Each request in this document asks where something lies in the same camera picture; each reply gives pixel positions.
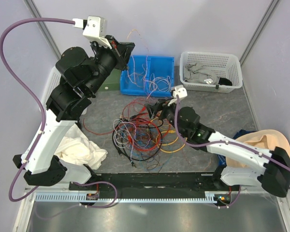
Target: metal plate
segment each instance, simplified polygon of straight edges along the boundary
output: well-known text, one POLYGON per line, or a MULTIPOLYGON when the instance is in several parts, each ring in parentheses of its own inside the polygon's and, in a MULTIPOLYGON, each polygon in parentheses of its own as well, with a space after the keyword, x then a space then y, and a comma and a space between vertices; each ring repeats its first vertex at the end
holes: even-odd
MULTIPOLYGON (((75 203, 36 202, 42 217, 75 203)), ((276 198, 241 195, 230 209, 193 203, 118 203, 107 209, 77 207, 51 220, 31 216, 28 232, 285 232, 276 198)))

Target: white bracket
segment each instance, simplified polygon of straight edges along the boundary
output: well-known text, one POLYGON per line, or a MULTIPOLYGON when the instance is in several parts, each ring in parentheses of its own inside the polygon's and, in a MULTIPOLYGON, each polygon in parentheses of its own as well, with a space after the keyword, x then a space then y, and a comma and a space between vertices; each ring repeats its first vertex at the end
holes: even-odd
POLYGON ((183 100, 186 96, 188 96, 187 90, 184 88, 183 85, 174 86, 171 90, 173 91, 172 96, 174 99, 170 100, 168 106, 177 102, 177 95, 179 96, 180 100, 183 100))
POLYGON ((245 185, 261 187, 261 183, 258 181, 258 176, 260 175, 251 168, 233 168, 227 166, 223 169, 220 179, 229 186, 245 185))
MULTIPOLYGON (((79 18, 74 18, 74 27, 83 28, 84 21, 79 18)), ((90 42, 97 42, 100 46, 109 47, 112 49, 110 43, 105 38, 106 32, 106 20, 98 16, 89 16, 87 19, 87 25, 85 26, 83 35, 89 39, 90 42)))

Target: white cloth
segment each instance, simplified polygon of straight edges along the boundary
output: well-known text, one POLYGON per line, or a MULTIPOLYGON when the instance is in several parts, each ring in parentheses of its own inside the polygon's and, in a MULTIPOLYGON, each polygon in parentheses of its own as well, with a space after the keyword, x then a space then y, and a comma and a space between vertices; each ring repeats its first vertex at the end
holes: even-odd
POLYGON ((106 154, 105 149, 101 149, 93 141, 89 141, 75 124, 65 134, 55 151, 55 156, 60 159, 77 165, 87 164, 93 170, 97 170, 101 166, 106 154))
POLYGON ((214 71, 204 67, 202 63, 195 62, 185 65, 184 81, 191 83, 217 85, 219 83, 219 77, 217 77, 214 71))

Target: green box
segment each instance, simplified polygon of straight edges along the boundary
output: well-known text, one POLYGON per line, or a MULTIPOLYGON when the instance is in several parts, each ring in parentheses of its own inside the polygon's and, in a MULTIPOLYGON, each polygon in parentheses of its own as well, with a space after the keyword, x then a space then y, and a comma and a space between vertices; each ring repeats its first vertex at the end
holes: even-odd
POLYGON ((120 75, 121 71, 118 69, 113 69, 111 74, 106 78, 106 80, 103 82, 101 87, 98 91, 114 91, 114 90, 120 90, 120 75))

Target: white cable tray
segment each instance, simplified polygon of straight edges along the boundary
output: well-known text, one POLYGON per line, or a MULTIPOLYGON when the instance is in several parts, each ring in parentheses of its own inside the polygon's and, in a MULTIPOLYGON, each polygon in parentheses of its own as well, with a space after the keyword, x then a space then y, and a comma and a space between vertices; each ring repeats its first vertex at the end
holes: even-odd
MULTIPOLYGON (((116 203, 217 203, 213 193, 206 193, 205 198, 176 198, 176 199, 117 199, 116 203)), ((36 202, 111 202, 113 199, 87 200, 86 193, 36 193, 36 202)))

